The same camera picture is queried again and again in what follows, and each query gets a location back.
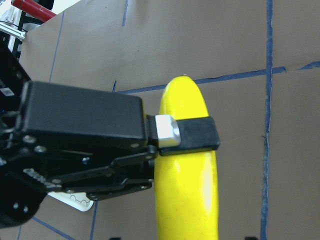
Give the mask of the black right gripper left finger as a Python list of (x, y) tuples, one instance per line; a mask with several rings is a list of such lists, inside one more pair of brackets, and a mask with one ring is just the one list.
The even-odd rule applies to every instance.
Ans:
[(23, 87), (20, 135), (50, 152), (126, 153), (152, 145), (161, 155), (175, 155), (220, 145), (210, 116), (147, 115), (137, 96), (40, 81)]

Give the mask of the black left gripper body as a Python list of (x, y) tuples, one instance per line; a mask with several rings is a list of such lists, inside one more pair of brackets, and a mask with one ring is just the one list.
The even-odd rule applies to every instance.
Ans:
[(63, 155), (49, 130), (60, 85), (33, 81), (5, 44), (0, 46), (0, 226), (28, 222), (50, 192)]

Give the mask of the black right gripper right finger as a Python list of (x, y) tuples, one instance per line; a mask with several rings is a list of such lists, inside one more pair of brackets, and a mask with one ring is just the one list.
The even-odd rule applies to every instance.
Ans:
[(153, 185), (154, 161), (158, 150), (153, 145), (129, 155), (102, 159), (96, 165), (54, 174), (50, 181), (56, 193), (86, 193), (88, 199), (101, 201), (148, 190)]

